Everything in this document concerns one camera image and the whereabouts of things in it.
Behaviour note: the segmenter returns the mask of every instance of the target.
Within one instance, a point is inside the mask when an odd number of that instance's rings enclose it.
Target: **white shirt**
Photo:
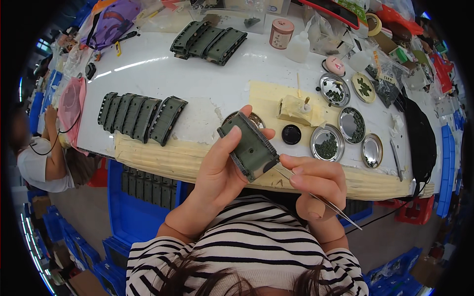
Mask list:
[[[326,286],[347,287],[347,295],[352,296],[369,293],[359,262],[349,250],[324,252],[314,236],[286,209],[254,195],[232,201],[197,242],[185,244],[173,237],[160,236],[134,243],[128,259],[127,295],[158,295],[170,269],[192,251],[197,257],[195,261],[207,266],[186,279],[185,295],[196,294],[211,274],[225,268],[238,272],[254,288],[293,290],[295,279],[319,264],[323,265],[320,295],[326,294]],[[234,295],[236,281],[233,276],[220,280],[210,295],[222,296],[230,287],[234,289],[227,295]]]
[[[33,137],[31,146],[38,153],[46,153],[51,150],[51,144],[47,139]],[[18,156],[18,168],[21,176],[32,186],[48,192],[63,192],[68,188],[74,187],[73,177],[66,165],[67,175],[62,179],[46,180],[46,159],[51,158],[51,152],[48,155],[39,155],[35,153],[30,146],[23,150]]]

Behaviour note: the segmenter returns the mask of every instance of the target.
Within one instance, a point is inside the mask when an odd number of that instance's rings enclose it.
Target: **brown tin can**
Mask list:
[[[284,18],[277,18],[272,23],[270,33],[270,45],[276,49],[285,49],[290,42],[295,26],[292,22]]]

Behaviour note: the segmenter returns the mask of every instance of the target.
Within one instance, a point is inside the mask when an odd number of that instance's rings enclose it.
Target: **black and white striped shirt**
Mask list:
[[[196,261],[208,266],[186,281],[189,295],[194,295],[208,275],[225,268],[233,268],[255,288],[292,290],[295,278],[319,264],[324,265],[321,284],[350,287],[354,296],[368,295],[359,262],[349,250],[324,253],[286,209],[261,195],[236,198],[197,242],[185,245],[161,236],[134,243],[128,260],[127,295],[157,295],[170,264],[193,250],[199,254]],[[212,295],[223,295],[235,282],[235,276],[224,278]]]

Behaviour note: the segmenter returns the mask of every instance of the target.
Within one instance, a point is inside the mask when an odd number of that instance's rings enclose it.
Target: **purple bag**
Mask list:
[[[139,13],[140,4],[132,0],[117,0],[94,16],[91,31],[81,42],[95,50],[114,44],[130,29],[132,20]]]

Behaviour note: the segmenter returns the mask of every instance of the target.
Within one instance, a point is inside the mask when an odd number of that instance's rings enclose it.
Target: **roll of tape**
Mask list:
[[[369,36],[375,36],[378,33],[380,33],[380,31],[382,30],[382,21],[379,19],[379,17],[376,16],[375,14],[373,14],[373,13],[366,13],[365,17],[367,19],[373,18],[374,21],[375,21],[375,28],[373,30],[370,30],[368,35]]]

